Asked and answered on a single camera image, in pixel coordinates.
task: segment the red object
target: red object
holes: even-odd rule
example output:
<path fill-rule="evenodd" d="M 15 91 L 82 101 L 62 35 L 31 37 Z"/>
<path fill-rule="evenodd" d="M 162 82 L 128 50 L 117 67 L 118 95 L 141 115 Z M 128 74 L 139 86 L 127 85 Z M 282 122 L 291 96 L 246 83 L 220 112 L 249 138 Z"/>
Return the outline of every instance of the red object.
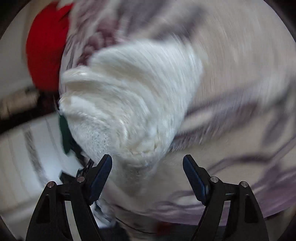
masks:
<path fill-rule="evenodd" d="M 157 236 L 164 236 L 169 235 L 171 232 L 171 229 L 174 224 L 167 223 L 167 222 L 159 222 L 156 226 L 156 235 Z"/>
<path fill-rule="evenodd" d="M 59 10 L 57 4 L 50 3 L 35 17 L 26 43 L 29 72 L 36 88 L 42 91 L 59 89 L 59 69 L 73 4 Z"/>

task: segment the white fabric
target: white fabric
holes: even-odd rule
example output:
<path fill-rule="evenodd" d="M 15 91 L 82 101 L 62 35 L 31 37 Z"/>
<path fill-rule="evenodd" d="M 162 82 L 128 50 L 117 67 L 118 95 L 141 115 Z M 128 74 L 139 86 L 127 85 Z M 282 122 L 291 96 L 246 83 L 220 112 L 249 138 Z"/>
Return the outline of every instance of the white fabric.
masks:
<path fill-rule="evenodd" d="M 295 41 L 264 1 L 110 0 L 102 6 L 102 1 L 79 0 L 71 12 L 61 74 L 88 65 L 95 50 L 110 44 L 174 34 L 190 38 L 194 48 L 207 54 L 201 84 L 180 128 L 182 136 L 172 142 L 186 149 L 176 148 L 159 162 L 146 192 L 130 196 L 122 190 L 124 178 L 118 172 L 119 179 L 111 175 L 101 196 L 112 207 L 136 216 L 115 212 L 131 227 L 141 224 L 136 222 L 139 214 L 197 225 L 204 206 L 196 200 L 182 167 L 184 155 L 191 154 L 224 182 L 247 181 L 264 217 L 294 204 Z M 66 91 L 61 81 L 61 93 Z M 95 146 L 96 138 L 75 130 L 79 126 L 72 127 L 76 140 L 86 137 Z M 135 171 L 129 179 L 138 175 Z M 224 211 L 226 223 L 226 205 Z"/>
<path fill-rule="evenodd" d="M 70 5 L 73 2 L 74 2 L 74 0 L 60 0 L 57 7 L 58 7 L 58 9 L 60 9 L 66 5 Z"/>
<path fill-rule="evenodd" d="M 113 178 L 135 194 L 167 153 L 201 73 L 201 60 L 188 43 L 118 45 L 94 54 L 89 67 L 62 75 L 67 92 L 60 110 L 90 158 L 111 154 Z"/>

